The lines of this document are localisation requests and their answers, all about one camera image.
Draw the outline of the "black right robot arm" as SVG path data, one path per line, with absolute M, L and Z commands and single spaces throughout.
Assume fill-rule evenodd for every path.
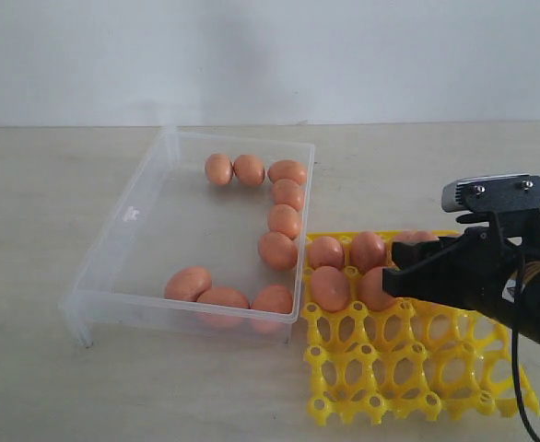
M 392 259 L 387 294 L 474 310 L 540 344 L 540 248 L 469 227 L 456 238 L 395 241 Z

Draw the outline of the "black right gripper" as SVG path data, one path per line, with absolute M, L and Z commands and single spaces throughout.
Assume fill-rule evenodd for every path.
M 444 306 L 476 310 L 490 318 L 540 318 L 540 250 L 520 238 L 500 240 L 488 227 L 459 237 L 392 243 L 394 269 L 383 290 Z

